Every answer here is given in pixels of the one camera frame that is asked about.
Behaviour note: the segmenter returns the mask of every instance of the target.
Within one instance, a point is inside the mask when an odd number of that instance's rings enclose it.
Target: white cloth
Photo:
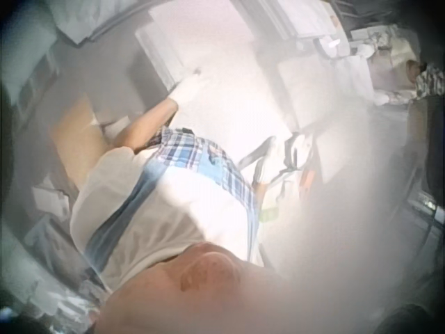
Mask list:
[[[129,148],[118,148],[100,159],[73,209],[71,233],[81,252],[95,230],[128,198],[152,153],[134,155]],[[147,267],[201,241],[247,260],[247,212],[209,178],[169,167],[133,216],[101,279],[111,291],[116,290]]]

